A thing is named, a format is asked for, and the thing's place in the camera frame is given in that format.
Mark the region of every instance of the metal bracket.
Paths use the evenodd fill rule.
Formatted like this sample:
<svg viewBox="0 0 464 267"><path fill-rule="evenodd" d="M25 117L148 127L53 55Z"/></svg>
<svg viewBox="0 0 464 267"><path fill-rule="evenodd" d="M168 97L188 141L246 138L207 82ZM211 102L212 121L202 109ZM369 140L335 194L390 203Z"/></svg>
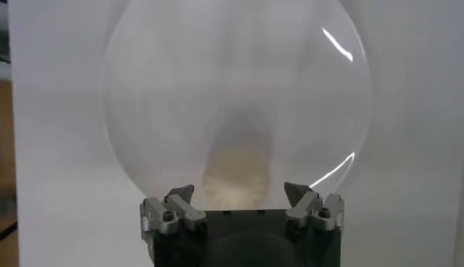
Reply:
<svg viewBox="0 0 464 267"><path fill-rule="evenodd" d="M179 216L169 211L156 198L147 198L140 204L142 238L146 233L158 230L161 234L174 234L179 230Z"/></svg>
<svg viewBox="0 0 464 267"><path fill-rule="evenodd" d="M195 191L195 187L192 184L189 184L188 186L182 186L182 187L171 189L169 193L167 193L166 197L177 194L179 195L179 197L185 200L188 204L190 204L191 196L194 194L194 191Z"/></svg>
<svg viewBox="0 0 464 267"><path fill-rule="evenodd" d="M206 213L190 206L182 197L177 194L169 195L165 198L165 206L175 211L183 220L187 229L196 231L206 226Z"/></svg>
<svg viewBox="0 0 464 267"><path fill-rule="evenodd" d="M331 231L335 227L342 230L345 203L339 194L330 194L317 214L312 215L315 227Z"/></svg>
<svg viewBox="0 0 464 267"><path fill-rule="evenodd" d="M298 203L285 211L287 220L294 222L298 228L303 228L307 224L308 216L312 215L322 206L322 198L318 193L307 191Z"/></svg>
<svg viewBox="0 0 464 267"><path fill-rule="evenodd" d="M287 195L292 207L298 204L298 201L303 198L306 192L313 192L313 190L306 184L294 184L288 181L283 183L283 189L285 190L285 194Z"/></svg>

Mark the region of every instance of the bolt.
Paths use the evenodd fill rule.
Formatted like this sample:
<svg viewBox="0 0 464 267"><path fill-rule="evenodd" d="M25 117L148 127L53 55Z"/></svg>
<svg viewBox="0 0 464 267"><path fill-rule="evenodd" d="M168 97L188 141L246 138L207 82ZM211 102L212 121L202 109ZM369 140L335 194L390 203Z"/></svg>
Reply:
<svg viewBox="0 0 464 267"><path fill-rule="evenodd" d="M319 210L319 217L327 219L331 217L331 211L328 208L321 208Z"/></svg>
<svg viewBox="0 0 464 267"><path fill-rule="evenodd" d="M172 220L174 220L174 213L172 211L170 211L170 210L165 211L162 214L162 220L163 221L172 221Z"/></svg>

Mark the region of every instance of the wooden surface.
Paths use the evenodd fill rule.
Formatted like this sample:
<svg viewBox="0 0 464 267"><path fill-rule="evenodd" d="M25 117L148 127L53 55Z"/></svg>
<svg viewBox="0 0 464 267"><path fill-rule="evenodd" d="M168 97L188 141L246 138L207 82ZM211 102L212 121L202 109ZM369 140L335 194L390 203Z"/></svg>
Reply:
<svg viewBox="0 0 464 267"><path fill-rule="evenodd" d="M12 90L0 81L0 195L15 195L15 143L13 141Z"/></svg>
<svg viewBox="0 0 464 267"><path fill-rule="evenodd" d="M13 139L12 90L0 81L0 196L14 197L15 143ZM0 231L17 220L16 214L0 218ZM0 266L18 267L17 231L0 241Z"/></svg>

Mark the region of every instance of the screw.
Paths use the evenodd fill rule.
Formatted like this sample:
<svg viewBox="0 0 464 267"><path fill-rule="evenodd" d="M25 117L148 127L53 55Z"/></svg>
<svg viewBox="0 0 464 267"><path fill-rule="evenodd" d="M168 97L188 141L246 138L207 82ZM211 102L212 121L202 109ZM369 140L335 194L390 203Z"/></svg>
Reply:
<svg viewBox="0 0 464 267"><path fill-rule="evenodd" d="M321 208L319 210L319 217L327 219L331 217L331 211L328 208Z"/></svg>
<svg viewBox="0 0 464 267"><path fill-rule="evenodd" d="M298 222L296 222L295 220L288 220L287 226L289 230L295 231L298 229Z"/></svg>
<svg viewBox="0 0 464 267"><path fill-rule="evenodd" d="M174 220L174 213L172 211L170 211L170 210L165 211L162 214L162 220L163 221L172 221L172 220Z"/></svg>
<svg viewBox="0 0 464 267"><path fill-rule="evenodd" d="M201 222L196 226L196 231L199 234L206 234L208 232L208 225L205 222Z"/></svg>

